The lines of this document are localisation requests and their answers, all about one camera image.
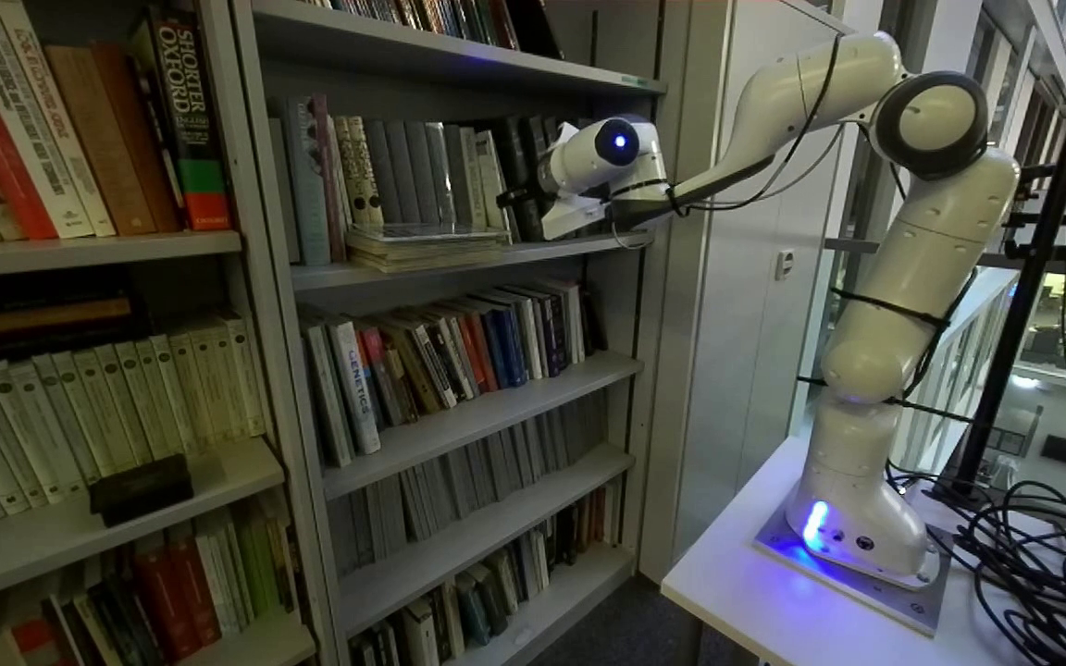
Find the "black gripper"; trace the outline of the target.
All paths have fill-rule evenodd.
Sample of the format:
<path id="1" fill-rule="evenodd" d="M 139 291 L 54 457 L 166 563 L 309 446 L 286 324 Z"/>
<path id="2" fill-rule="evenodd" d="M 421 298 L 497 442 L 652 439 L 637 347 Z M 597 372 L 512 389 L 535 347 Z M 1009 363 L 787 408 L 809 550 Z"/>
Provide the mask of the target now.
<path id="1" fill-rule="evenodd" d="M 540 215 L 546 210 L 551 196 L 540 189 L 540 166 L 524 156 L 503 156 L 503 191 L 497 204 L 512 215 L 519 240 L 540 240 L 544 225 Z"/>

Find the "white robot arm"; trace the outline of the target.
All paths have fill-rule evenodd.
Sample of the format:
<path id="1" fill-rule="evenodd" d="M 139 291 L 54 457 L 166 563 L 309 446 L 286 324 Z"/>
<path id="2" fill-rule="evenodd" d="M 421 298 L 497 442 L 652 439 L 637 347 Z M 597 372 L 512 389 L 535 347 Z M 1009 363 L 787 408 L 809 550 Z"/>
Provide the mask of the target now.
<path id="1" fill-rule="evenodd" d="M 764 189 L 805 133 L 848 119 L 909 175 L 909 196 L 871 272 L 843 296 L 785 521 L 814 557 L 916 589 L 932 569 L 927 527 L 885 476 L 895 404 L 924 372 L 1017 189 L 1017 162 L 988 140 L 988 98 L 973 78 L 913 72 L 890 35 L 839 32 L 756 71 L 721 157 L 690 176 L 665 175 L 652 123 L 605 114 L 567 123 L 508 196 L 540 207 L 546 240 L 597 222 L 645 228 L 697 207 L 734 210 L 736 183 Z"/>

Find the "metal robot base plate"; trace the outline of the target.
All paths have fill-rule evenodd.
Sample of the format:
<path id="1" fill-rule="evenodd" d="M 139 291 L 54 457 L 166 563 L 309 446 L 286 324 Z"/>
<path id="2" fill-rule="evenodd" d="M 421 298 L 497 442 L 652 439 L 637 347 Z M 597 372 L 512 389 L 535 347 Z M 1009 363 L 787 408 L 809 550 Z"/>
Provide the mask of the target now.
<path id="1" fill-rule="evenodd" d="M 787 524 L 787 519 L 774 509 L 756 534 L 756 543 L 785 564 L 852 596 L 853 603 L 921 636 L 932 636 L 940 624 L 952 569 L 952 550 L 940 548 L 940 527 L 932 527 L 921 569 L 898 579 L 862 572 L 839 563 L 848 536 L 832 527 L 830 503 L 814 503 L 798 524 Z"/>

